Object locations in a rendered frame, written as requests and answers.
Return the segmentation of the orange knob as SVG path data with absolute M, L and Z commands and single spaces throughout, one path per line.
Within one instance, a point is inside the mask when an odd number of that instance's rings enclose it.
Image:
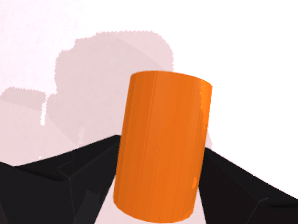
M 117 209 L 157 224 L 192 216 L 212 89 L 184 73 L 130 75 L 114 179 Z

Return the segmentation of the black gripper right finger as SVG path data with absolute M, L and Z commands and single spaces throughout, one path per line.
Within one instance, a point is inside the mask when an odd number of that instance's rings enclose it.
M 206 147 L 198 192 L 205 224 L 298 224 L 298 198 Z

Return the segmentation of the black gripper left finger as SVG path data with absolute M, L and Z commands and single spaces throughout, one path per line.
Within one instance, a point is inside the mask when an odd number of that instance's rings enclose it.
M 94 224 L 116 176 L 120 139 L 19 167 L 0 161 L 0 224 Z

